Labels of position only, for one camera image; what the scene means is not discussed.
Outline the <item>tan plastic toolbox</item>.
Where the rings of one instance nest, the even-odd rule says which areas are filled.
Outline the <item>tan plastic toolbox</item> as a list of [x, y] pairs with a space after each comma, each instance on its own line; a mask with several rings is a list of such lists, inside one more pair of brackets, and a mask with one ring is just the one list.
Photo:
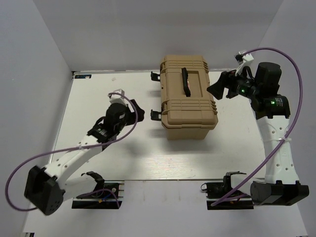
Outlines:
[[[182, 68], [188, 71], [191, 96], [183, 90]], [[167, 55], [160, 63], [161, 124], [168, 140], [203, 140], [217, 123], [209, 68], [201, 55]]]

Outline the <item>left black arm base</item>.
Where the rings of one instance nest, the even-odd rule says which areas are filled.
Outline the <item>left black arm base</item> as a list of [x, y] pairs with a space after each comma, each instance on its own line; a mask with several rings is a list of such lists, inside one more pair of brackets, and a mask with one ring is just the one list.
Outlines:
[[100, 174], [89, 171], [81, 177], [92, 178], [92, 194], [76, 197], [72, 209], [119, 209], [124, 194], [124, 181], [106, 181]]

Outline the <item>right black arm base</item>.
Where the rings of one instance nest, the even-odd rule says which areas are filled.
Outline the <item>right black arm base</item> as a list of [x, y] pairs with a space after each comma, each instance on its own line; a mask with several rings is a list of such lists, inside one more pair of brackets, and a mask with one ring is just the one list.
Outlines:
[[206, 193], [207, 210], [251, 210], [254, 209], [253, 202], [249, 195], [241, 191], [235, 191], [229, 196], [230, 200], [221, 202], [216, 206], [211, 206], [212, 203], [220, 199], [230, 190], [232, 190], [231, 178], [237, 178], [241, 175], [242, 178], [246, 176], [240, 171], [227, 172], [222, 180], [215, 180], [203, 183], [200, 187], [201, 191]]

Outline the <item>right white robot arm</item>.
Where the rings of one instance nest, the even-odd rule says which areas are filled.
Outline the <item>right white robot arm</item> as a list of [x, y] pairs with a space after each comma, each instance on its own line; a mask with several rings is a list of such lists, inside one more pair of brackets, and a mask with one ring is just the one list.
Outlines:
[[259, 63], [256, 74], [248, 66], [238, 70], [224, 71], [207, 91], [216, 99], [238, 95], [250, 101], [261, 139], [265, 160], [249, 175], [229, 172], [224, 177], [220, 199], [216, 206], [233, 200], [239, 192], [249, 195], [254, 205], [291, 206], [309, 195], [309, 187], [302, 185], [296, 173], [290, 146], [290, 106], [287, 98], [278, 93], [282, 71], [278, 64]]

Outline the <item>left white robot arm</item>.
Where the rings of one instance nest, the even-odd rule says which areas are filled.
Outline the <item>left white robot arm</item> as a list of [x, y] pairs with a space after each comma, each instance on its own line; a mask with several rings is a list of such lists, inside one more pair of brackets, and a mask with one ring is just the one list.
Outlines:
[[44, 215], [51, 215], [61, 204], [84, 193], [99, 197], [104, 192], [103, 178], [92, 171], [70, 178], [92, 157], [104, 151], [117, 140], [125, 126], [143, 121], [145, 111], [136, 101], [130, 101], [131, 111], [124, 101], [112, 102], [106, 114], [100, 117], [76, 146], [61, 158], [40, 168], [32, 167], [28, 173], [24, 196]]

